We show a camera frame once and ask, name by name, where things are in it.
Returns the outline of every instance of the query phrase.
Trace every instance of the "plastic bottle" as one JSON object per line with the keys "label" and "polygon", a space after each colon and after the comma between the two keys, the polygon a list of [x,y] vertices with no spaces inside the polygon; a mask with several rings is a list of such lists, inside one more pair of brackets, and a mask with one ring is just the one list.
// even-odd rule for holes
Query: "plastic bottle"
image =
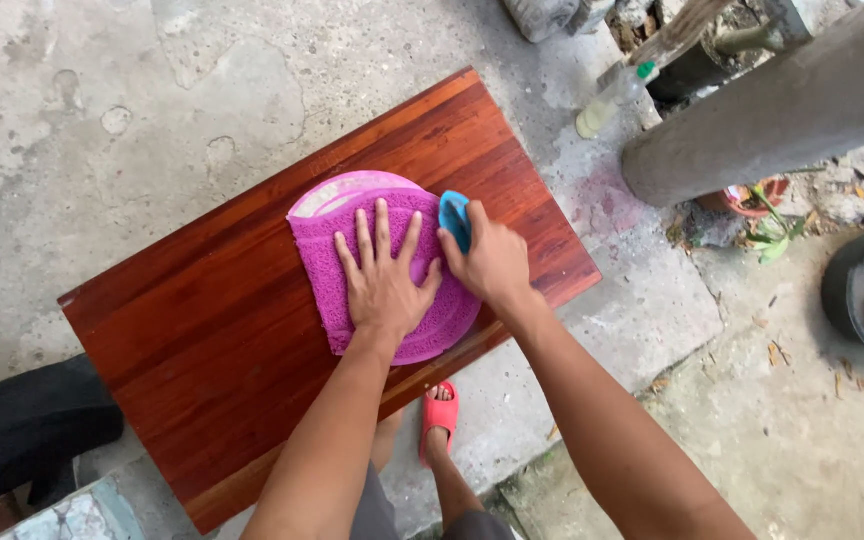
{"label": "plastic bottle", "polygon": [[615,81],[575,119],[575,129],[583,139],[594,139],[618,113],[618,108],[638,101],[645,92],[645,81],[652,74],[656,63],[647,61],[640,66],[631,65],[623,69]]}

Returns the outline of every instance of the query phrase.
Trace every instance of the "concrete floor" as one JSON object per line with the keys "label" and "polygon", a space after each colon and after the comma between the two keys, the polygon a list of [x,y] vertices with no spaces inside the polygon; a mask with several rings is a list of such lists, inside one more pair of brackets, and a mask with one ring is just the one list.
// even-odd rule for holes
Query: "concrete floor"
{"label": "concrete floor", "polygon": [[[662,213],[619,175],[619,149],[658,121],[651,104],[595,141],[575,133],[619,59],[601,28],[532,45],[497,0],[0,0],[0,380],[81,350],[60,295],[472,64],[605,275],[559,317],[624,386],[647,385],[723,325]],[[456,460],[475,489],[551,444],[514,345],[455,382]],[[438,519],[416,412],[383,472],[403,534]],[[83,461],[101,476],[141,456],[126,437]],[[161,480],[133,470],[138,491],[142,474]]]}
{"label": "concrete floor", "polygon": [[[819,298],[826,263],[853,236],[796,241],[765,267],[750,252],[697,251],[726,331],[644,400],[758,538],[864,538],[864,389],[840,362],[864,380],[864,348],[835,332]],[[770,365],[771,340],[791,365]],[[530,540],[621,538],[564,447],[500,490]]]}

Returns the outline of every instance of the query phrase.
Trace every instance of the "blue brush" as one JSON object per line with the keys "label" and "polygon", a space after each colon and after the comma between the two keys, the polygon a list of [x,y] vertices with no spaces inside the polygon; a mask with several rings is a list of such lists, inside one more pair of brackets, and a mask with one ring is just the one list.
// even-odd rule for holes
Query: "blue brush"
{"label": "blue brush", "polygon": [[455,191],[445,191],[438,201],[438,226],[445,227],[455,237],[462,255],[468,255],[473,245],[473,225],[466,215],[468,203],[465,195]]}

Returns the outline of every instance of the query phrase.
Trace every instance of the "wooden board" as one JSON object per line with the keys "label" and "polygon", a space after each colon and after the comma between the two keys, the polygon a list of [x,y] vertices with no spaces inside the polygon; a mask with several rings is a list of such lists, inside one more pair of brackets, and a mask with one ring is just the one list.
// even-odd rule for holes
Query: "wooden board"
{"label": "wooden board", "polygon": [[[339,361],[285,215],[362,169],[484,201],[528,240],[533,286],[554,307],[601,280],[467,67],[69,292],[65,316],[202,533],[256,502]],[[507,338],[483,307],[454,348],[391,370],[380,418]]]}

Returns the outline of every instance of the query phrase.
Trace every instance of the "finger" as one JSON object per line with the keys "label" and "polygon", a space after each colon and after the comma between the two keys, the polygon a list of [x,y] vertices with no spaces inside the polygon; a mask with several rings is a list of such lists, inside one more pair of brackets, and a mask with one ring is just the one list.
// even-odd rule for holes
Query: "finger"
{"label": "finger", "polygon": [[389,239],[389,202],[375,199],[375,258],[386,261],[392,258],[392,240]]}
{"label": "finger", "polygon": [[405,232],[405,241],[402,242],[402,249],[398,251],[398,259],[406,264],[412,263],[412,258],[416,256],[416,250],[419,249],[419,233],[423,229],[423,213],[416,212],[412,214],[412,221],[409,222],[409,229]]}
{"label": "finger", "polygon": [[376,254],[372,249],[372,236],[369,234],[369,218],[366,210],[359,208],[355,210],[355,236],[359,240],[359,259],[362,260],[362,269],[371,267],[376,261]]}
{"label": "finger", "polygon": [[448,269],[456,277],[465,274],[466,256],[459,249],[459,243],[455,241],[455,236],[449,232],[448,228],[440,228],[438,230],[438,242],[441,243],[441,251],[445,252],[445,260],[448,262]]}
{"label": "finger", "polygon": [[465,215],[468,216],[468,222],[472,226],[472,243],[480,239],[486,233],[486,227],[489,225],[489,215],[486,214],[486,207],[482,205],[482,201],[471,201],[465,205]]}
{"label": "finger", "polygon": [[425,276],[425,281],[418,288],[419,292],[425,299],[426,309],[432,306],[435,302],[435,293],[439,292],[439,286],[442,284],[442,260],[436,258],[429,264],[428,276]]}
{"label": "finger", "polygon": [[342,262],[345,278],[351,282],[353,277],[359,273],[359,265],[355,262],[353,252],[349,251],[349,243],[346,242],[346,236],[342,232],[335,233],[335,251],[339,253],[339,261]]}

